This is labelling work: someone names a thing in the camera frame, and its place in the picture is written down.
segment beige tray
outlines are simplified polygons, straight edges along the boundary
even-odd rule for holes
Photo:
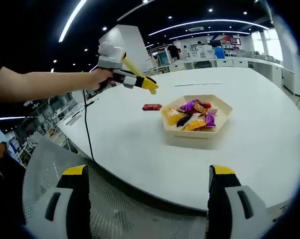
[[[183,131],[180,129],[176,129],[175,126],[169,126],[165,115],[162,113],[162,110],[168,108],[178,108],[184,105],[185,103],[195,99],[198,99],[202,102],[210,102],[212,104],[212,108],[218,109],[218,113],[215,117],[216,127],[207,128],[204,131]],[[215,95],[183,96],[177,99],[176,101],[164,106],[161,109],[161,117],[163,119],[164,129],[167,133],[171,135],[190,138],[213,138],[221,129],[223,124],[226,122],[231,112],[232,107],[225,103],[223,100],[216,97]]]

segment ceiling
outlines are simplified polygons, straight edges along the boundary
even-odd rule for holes
[[[188,28],[196,26],[246,32],[248,28],[251,32],[261,29],[242,23],[213,22],[182,26],[149,36],[166,27],[204,19],[236,19],[271,26],[266,11],[254,0],[188,0],[180,1],[182,4],[175,0],[150,0],[119,22],[118,18],[142,4],[142,0],[87,0],[65,39],[59,43],[61,32],[79,1],[15,0],[9,4],[0,1],[0,54],[4,65],[19,73],[50,71],[51,68],[58,72],[89,71],[98,62],[98,39],[106,32],[102,28],[106,26],[109,30],[116,24],[138,26],[146,45],[148,42],[168,43],[168,38],[187,34]],[[25,116],[30,111],[31,106],[24,107],[22,103],[5,104],[0,117]],[[6,120],[0,127],[9,129],[19,123],[20,120]]]

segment white robot part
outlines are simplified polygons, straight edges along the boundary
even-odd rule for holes
[[[106,69],[120,69],[122,67],[123,56],[126,53],[122,47],[103,42],[98,52],[101,54],[98,67]]]

